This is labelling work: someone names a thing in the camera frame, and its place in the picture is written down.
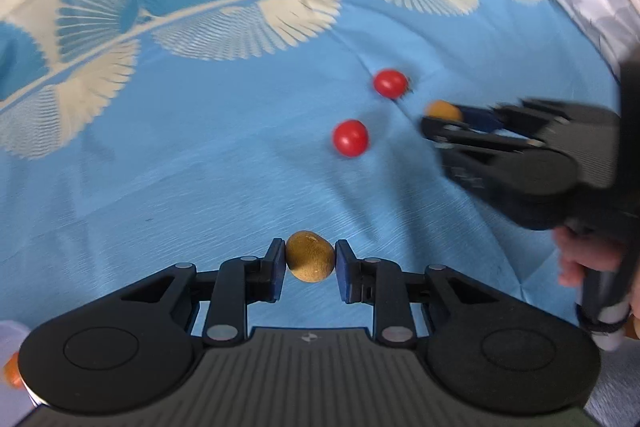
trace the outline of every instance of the kiwi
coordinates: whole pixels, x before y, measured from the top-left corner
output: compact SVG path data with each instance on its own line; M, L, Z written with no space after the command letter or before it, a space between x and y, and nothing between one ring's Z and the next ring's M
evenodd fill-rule
M320 282L334 271L334 247L317 233L294 233L287 239L286 252L289 270L301 281Z

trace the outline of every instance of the bed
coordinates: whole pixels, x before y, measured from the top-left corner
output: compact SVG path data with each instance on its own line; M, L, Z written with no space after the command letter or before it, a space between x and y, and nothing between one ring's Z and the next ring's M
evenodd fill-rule
M546 232L444 179L435 99L615 108L610 64L556 0L0 0L0 320L28 327L181 261L216 269L313 230L441 263L574 321ZM398 102L371 87L394 68ZM358 158L332 128L370 132ZM335 277L287 274L250 325L369 326Z

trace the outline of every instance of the gray cloth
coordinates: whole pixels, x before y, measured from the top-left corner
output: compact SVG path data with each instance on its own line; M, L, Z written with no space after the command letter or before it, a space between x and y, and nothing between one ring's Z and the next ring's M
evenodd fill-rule
M586 411L604 427L634 427L640 421L640 341L625 339L602 352L602 371Z

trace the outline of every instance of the red tomato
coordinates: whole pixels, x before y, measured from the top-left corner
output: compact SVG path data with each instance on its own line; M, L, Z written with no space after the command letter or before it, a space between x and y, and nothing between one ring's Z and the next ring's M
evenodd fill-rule
M369 146L369 133L358 120L346 120L334 129L334 147L342 155L360 156Z
M382 70L373 78L373 87L382 96L395 100L409 89L409 81L400 71Z

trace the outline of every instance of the fan pattern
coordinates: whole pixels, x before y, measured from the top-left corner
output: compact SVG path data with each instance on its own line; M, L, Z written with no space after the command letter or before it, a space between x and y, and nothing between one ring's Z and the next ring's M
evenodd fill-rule
M205 12L153 32L172 54L203 60L260 57L329 29L340 0L260 0Z
M33 37L18 26L0 21L0 100L48 71L47 59Z
M0 145L26 158L65 146L99 116L134 73L140 46L124 42L0 113Z

